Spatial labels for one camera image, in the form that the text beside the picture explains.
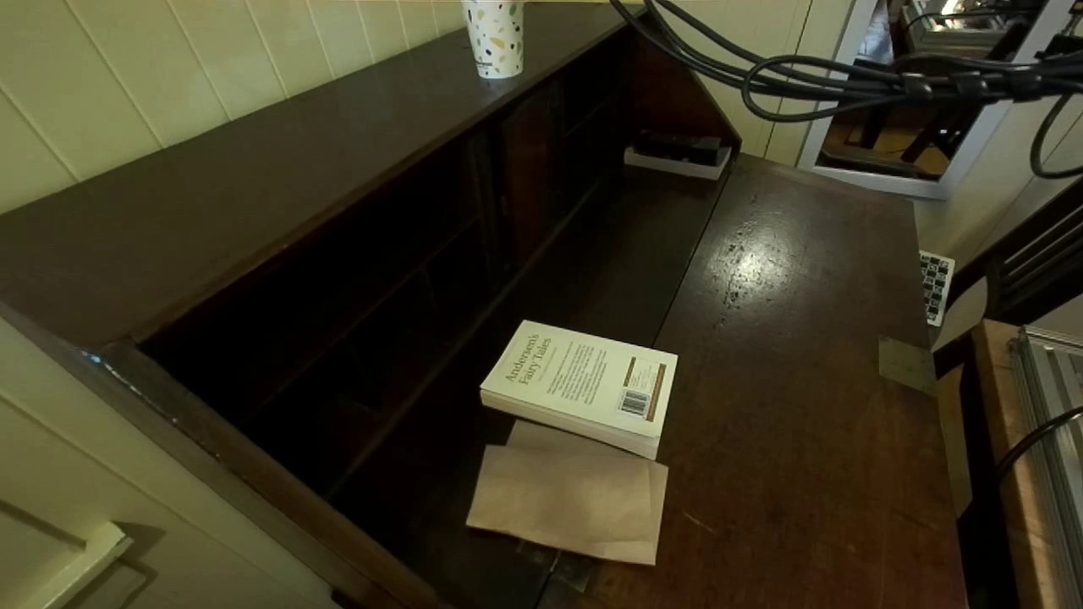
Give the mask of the white polka dot paper cup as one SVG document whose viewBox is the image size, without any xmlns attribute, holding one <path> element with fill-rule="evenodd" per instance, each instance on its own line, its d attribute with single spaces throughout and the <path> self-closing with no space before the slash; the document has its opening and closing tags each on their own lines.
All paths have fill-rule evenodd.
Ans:
<svg viewBox="0 0 1083 609">
<path fill-rule="evenodd" d="M 485 80 L 526 71 L 526 0 L 459 0 L 475 69 Z"/>
</svg>

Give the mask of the white paperback book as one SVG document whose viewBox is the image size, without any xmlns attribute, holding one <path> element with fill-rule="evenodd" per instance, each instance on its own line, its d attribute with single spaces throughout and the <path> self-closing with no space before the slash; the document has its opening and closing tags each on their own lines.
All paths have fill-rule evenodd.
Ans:
<svg viewBox="0 0 1083 609">
<path fill-rule="evenodd" d="M 677 356 L 520 321 L 479 382 L 479 403 L 654 462 Z"/>
</svg>

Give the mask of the brown paper envelope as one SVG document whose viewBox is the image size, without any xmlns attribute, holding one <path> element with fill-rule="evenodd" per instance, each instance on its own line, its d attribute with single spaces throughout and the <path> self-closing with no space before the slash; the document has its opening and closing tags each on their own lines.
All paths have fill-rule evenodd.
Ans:
<svg viewBox="0 0 1083 609">
<path fill-rule="evenodd" d="M 665 466 L 537 423 L 486 442 L 466 526 L 601 561 L 654 564 Z"/>
</svg>

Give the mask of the dark wooden secretary desk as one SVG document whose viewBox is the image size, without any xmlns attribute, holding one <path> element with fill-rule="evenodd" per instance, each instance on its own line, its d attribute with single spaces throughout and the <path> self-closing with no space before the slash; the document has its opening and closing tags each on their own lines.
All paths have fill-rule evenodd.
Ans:
<svg viewBox="0 0 1083 609">
<path fill-rule="evenodd" d="M 605 6 L 537 6 L 485 86 L 446 34 L 15 210 L 0 289 L 174 442 L 395 601 L 960 609 L 907 208 L 766 159 L 627 166 L 703 88 Z M 649 569 L 471 528 L 519 321 L 677 351 Z"/>
</svg>

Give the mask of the small paper note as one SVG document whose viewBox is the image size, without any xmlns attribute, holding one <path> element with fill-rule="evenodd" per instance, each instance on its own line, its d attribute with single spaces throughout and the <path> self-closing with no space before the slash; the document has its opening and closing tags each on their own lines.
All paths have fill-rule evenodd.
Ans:
<svg viewBox="0 0 1083 609">
<path fill-rule="evenodd" d="M 876 371 L 898 387 L 929 397 L 933 392 L 933 359 L 911 341 L 881 339 L 876 341 Z"/>
</svg>

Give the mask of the light wooden side table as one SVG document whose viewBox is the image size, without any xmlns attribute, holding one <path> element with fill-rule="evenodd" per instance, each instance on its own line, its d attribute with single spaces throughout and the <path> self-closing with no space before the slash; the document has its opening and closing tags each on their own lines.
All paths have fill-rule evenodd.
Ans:
<svg viewBox="0 0 1083 609">
<path fill-rule="evenodd" d="M 1024 442 L 1045 415 L 1032 407 L 1014 326 L 976 331 L 979 397 L 1004 516 L 1014 609 L 1083 609 L 1070 528 L 1055 500 L 1050 440 Z"/>
</svg>

